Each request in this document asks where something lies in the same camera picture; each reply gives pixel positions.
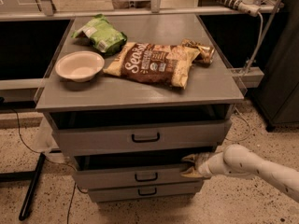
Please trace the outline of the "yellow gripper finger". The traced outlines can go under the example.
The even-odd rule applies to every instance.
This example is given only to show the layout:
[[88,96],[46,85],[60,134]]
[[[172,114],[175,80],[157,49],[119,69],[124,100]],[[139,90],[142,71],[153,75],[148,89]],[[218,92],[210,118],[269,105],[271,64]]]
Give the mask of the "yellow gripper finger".
[[193,166],[197,166],[200,163],[201,156],[199,154],[190,154],[183,157],[183,162],[191,163]]
[[182,176],[188,177],[188,178],[201,178],[202,177],[202,175],[194,167],[190,167],[189,169],[181,172],[180,174]]

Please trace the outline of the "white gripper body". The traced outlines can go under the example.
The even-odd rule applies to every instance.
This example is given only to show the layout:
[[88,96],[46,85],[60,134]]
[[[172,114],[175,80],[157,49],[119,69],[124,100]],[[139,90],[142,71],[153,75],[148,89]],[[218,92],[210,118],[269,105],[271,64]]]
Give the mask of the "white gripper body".
[[223,153],[200,153],[196,162],[196,170],[203,177],[225,175],[227,165],[224,162]]

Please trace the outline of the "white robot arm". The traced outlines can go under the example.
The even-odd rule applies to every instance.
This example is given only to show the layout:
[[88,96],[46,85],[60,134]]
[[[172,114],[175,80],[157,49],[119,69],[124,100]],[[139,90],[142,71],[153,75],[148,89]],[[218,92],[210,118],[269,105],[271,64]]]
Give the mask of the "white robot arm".
[[192,164],[180,174],[189,178],[225,175],[238,178],[258,176],[299,203],[299,172],[267,161],[241,145],[230,145],[222,152],[205,152],[181,159]]

